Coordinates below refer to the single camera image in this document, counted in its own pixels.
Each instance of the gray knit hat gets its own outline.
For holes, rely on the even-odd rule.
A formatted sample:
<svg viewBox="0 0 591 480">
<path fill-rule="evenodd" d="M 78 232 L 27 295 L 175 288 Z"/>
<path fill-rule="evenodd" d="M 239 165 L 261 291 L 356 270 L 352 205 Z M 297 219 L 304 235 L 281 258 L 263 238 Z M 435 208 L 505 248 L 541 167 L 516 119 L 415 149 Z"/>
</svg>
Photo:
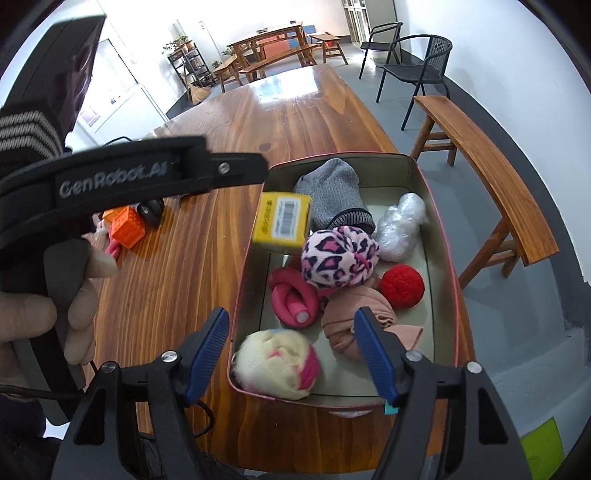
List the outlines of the gray knit hat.
<svg viewBox="0 0 591 480">
<path fill-rule="evenodd" d="M 316 170 L 300 177 L 294 191 L 312 197 L 312 223 L 315 231 L 356 226 L 371 235 L 374 219 L 359 195 L 359 177 L 353 167 L 340 158 L 331 158 Z"/>
</svg>

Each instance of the black cable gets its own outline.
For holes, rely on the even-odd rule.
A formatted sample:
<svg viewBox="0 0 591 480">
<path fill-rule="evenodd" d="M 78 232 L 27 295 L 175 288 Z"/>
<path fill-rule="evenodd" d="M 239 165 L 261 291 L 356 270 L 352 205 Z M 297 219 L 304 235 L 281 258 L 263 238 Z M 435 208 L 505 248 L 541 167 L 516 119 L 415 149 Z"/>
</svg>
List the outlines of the black cable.
<svg viewBox="0 0 591 480">
<path fill-rule="evenodd" d="M 105 147 L 106 145 L 111 145 L 112 143 L 117 142 L 117 140 L 127 140 L 128 142 L 133 142 L 133 140 L 131 140 L 130 137 L 123 136 L 114 138 L 113 140 L 109 140 L 106 144 L 103 145 L 103 147 Z"/>
<path fill-rule="evenodd" d="M 197 400 L 195 402 L 195 405 L 197 405 L 203 409 L 203 411 L 207 414 L 207 418 L 209 420 L 207 422 L 207 425 L 205 425 L 204 428 L 202 428 L 196 434 L 193 435 L 193 438 L 198 439 L 199 437 L 202 437 L 206 433 L 211 432 L 211 430 L 213 429 L 213 425 L 215 424 L 216 417 L 213 414 L 212 409 L 209 408 L 209 406 L 206 403 L 202 402 L 201 400 Z M 146 440 L 154 440 L 154 435 L 150 435 L 149 433 L 140 432 L 139 436 L 140 436 L 140 438 L 143 438 Z"/>
<path fill-rule="evenodd" d="M 211 431 L 213 429 L 213 425 L 215 424 L 215 421 L 216 421 L 216 416 L 213 414 L 212 409 L 209 408 L 209 406 L 206 403 L 202 402 L 201 400 L 197 399 L 197 401 L 195 402 L 195 405 L 199 405 L 209 418 L 209 422 L 207 423 L 207 425 L 205 425 L 205 428 L 201 429 L 199 432 L 197 432 L 195 435 L 193 435 L 193 438 L 198 439 L 199 437 L 202 437 L 203 435 L 205 435 L 206 433 L 208 433 L 209 431 Z"/>
<path fill-rule="evenodd" d="M 20 395 L 28 398 L 40 398 L 42 400 L 80 400 L 84 392 L 79 393 L 56 393 L 34 388 L 16 387 L 14 385 L 0 385 L 0 393 L 8 395 Z"/>
</svg>

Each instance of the barcode label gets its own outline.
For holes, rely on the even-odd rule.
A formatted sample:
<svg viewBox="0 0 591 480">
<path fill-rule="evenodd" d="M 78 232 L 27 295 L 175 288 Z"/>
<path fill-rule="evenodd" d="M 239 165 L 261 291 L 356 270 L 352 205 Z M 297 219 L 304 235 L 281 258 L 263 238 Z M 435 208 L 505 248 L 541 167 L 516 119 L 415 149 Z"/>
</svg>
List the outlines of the barcode label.
<svg viewBox="0 0 591 480">
<path fill-rule="evenodd" d="M 275 210 L 274 238 L 296 239 L 297 217 L 300 211 L 300 199 L 279 197 Z"/>
</svg>

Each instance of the red yarn ball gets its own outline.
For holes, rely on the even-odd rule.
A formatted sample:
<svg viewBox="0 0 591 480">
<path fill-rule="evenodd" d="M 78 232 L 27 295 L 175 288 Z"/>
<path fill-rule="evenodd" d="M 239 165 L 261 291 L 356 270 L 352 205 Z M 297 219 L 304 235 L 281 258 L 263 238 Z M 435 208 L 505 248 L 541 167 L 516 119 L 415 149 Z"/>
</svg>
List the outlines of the red yarn ball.
<svg viewBox="0 0 591 480">
<path fill-rule="evenodd" d="M 409 309 L 423 298 L 425 282 L 413 267 L 395 265 L 384 274 L 378 290 L 394 310 Z"/>
</svg>

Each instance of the potted plant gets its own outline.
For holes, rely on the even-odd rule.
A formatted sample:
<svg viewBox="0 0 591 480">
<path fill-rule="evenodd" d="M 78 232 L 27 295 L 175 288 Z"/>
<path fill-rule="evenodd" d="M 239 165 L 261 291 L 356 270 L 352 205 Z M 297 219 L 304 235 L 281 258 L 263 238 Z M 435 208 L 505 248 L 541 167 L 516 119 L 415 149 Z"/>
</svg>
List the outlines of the potted plant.
<svg viewBox="0 0 591 480">
<path fill-rule="evenodd" d="M 189 37 L 186 35 L 179 35 L 173 41 L 168 42 L 165 46 L 165 50 L 174 50 L 174 56 L 176 58 L 180 58 L 180 53 L 185 52 L 187 53 L 189 50 L 195 48 L 195 43 L 192 40 L 189 40 Z"/>
<path fill-rule="evenodd" d="M 228 47 L 222 52 L 222 55 L 224 55 L 225 57 L 231 57 L 232 55 L 234 55 L 234 49 L 228 45 Z"/>
</svg>

